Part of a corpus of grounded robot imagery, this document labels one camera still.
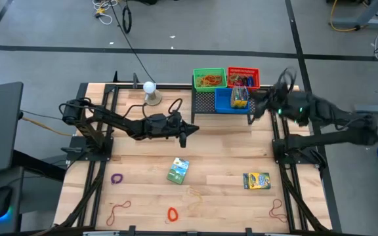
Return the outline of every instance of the rubber band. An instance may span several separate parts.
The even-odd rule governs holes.
[[[171,217],[172,211],[175,213],[174,218]],[[175,222],[178,218],[179,218],[179,214],[177,214],[177,210],[174,207],[169,208],[169,210],[167,211],[167,219],[169,219],[170,222]]]
[[[198,206],[200,206],[203,203],[202,195],[198,190],[189,187],[188,190],[186,191],[186,193],[189,196],[198,197],[198,199],[199,199],[198,202],[190,203],[187,207],[188,210],[195,210]]]
[[[280,205],[279,206],[275,206],[275,201],[279,201]],[[277,218],[277,219],[279,219],[282,223],[287,223],[287,215],[285,215],[285,214],[274,214],[274,210],[275,209],[278,209],[278,208],[282,207],[282,201],[279,200],[279,199],[274,199],[274,201],[272,202],[272,205],[273,205],[272,209],[270,209],[270,211],[269,211],[269,216],[271,218]]]
[[[114,206],[112,207],[112,213],[110,213],[109,218],[106,220],[106,225],[107,225],[107,226],[112,226],[112,224],[115,222],[115,212],[114,212],[114,210],[115,210],[116,207],[128,208],[128,207],[130,207],[131,205],[132,205],[132,204],[131,204],[130,201],[125,201],[122,205],[119,205],[119,204],[114,205]]]
[[[122,179],[123,179],[123,175],[122,174],[113,174],[112,177],[110,177],[110,181],[112,182],[112,185],[113,184],[119,184],[120,182],[122,182]]]

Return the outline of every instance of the red rubber band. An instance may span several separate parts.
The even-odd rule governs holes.
[[[175,213],[174,218],[171,217],[172,211]],[[169,208],[169,211],[167,211],[167,218],[169,219],[170,222],[175,222],[179,218],[179,215],[177,214],[177,210],[174,207]]]

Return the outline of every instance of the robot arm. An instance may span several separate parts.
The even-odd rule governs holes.
[[[285,79],[287,75],[291,78],[290,86]],[[294,77],[286,69],[270,90],[252,93],[256,104],[255,117],[259,118],[265,110],[270,110],[295,121],[300,126],[307,125],[309,121],[320,126],[334,124],[338,132],[302,137],[302,140],[291,138],[291,141],[288,140],[292,143],[289,147],[303,148],[341,142],[373,145],[378,142],[377,123],[372,115],[343,111],[335,104],[309,92],[292,91]]]
[[[171,111],[171,108],[177,103],[178,108]],[[89,151],[98,151],[103,148],[104,135],[101,131],[93,128],[91,123],[103,122],[115,128],[125,131],[129,137],[135,140],[143,140],[145,138],[179,138],[180,146],[186,147],[186,137],[199,130],[196,125],[187,124],[180,112],[178,112],[182,104],[182,99],[178,99],[169,108],[169,115],[154,114],[146,116],[144,112],[145,105],[136,105],[142,107],[144,118],[141,120],[130,120],[126,118],[129,110],[135,106],[131,106],[124,115],[118,115],[104,108],[91,103],[88,98],[75,99],[60,105],[62,120],[67,125],[74,125],[87,139],[87,147]],[[88,109],[93,113],[92,117],[85,116],[85,110]]]

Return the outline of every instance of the wooden table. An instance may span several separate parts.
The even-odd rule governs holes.
[[[86,97],[91,98],[94,104],[101,104],[104,85],[89,83]],[[163,95],[161,104],[147,107],[147,115],[167,113],[171,103],[182,98],[180,112],[183,119],[190,122],[191,91],[160,92]],[[121,88],[116,113],[124,114],[131,105],[143,103],[143,98],[142,90]],[[140,108],[133,108],[127,118],[142,118]],[[247,125],[244,115],[197,114],[195,125],[200,130],[188,137],[184,149],[174,138],[135,141],[124,132],[115,130],[112,159],[104,175],[97,229],[128,230],[134,225],[138,231],[244,232],[247,227],[251,227],[253,232],[289,231],[287,223],[269,216],[274,199],[284,203],[280,171],[274,162],[270,144],[273,132],[269,114],[251,126]],[[289,129],[292,134],[309,135],[307,127],[298,127],[291,122]],[[175,157],[190,162],[182,185],[166,179]],[[68,170],[55,223],[63,222],[80,200],[88,166],[89,162],[77,161]],[[314,165],[297,165],[297,169],[304,201],[319,221],[331,228],[318,169]],[[246,172],[270,173],[271,189],[244,189],[242,174]],[[110,183],[110,177],[115,173],[123,174],[123,181],[118,185]],[[200,199],[188,193],[190,188],[201,195],[201,203],[195,208],[194,205],[192,208],[188,206]],[[116,208],[115,222],[107,226],[112,206],[125,201],[132,202],[132,206]],[[291,202],[296,228],[300,229],[297,205],[293,199]],[[89,224],[92,204],[91,199],[85,225]],[[176,222],[166,222],[169,207],[177,209]],[[285,214],[285,206],[274,212]]]

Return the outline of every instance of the green basket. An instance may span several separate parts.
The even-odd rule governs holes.
[[[197,87],[196,78],[205,77],[206,75],[221,75],[221,84],[215,87]],[[194,85],[197,92],[215,92],[216,88],[226,88],[226,70],[224,68],[194,69]]]

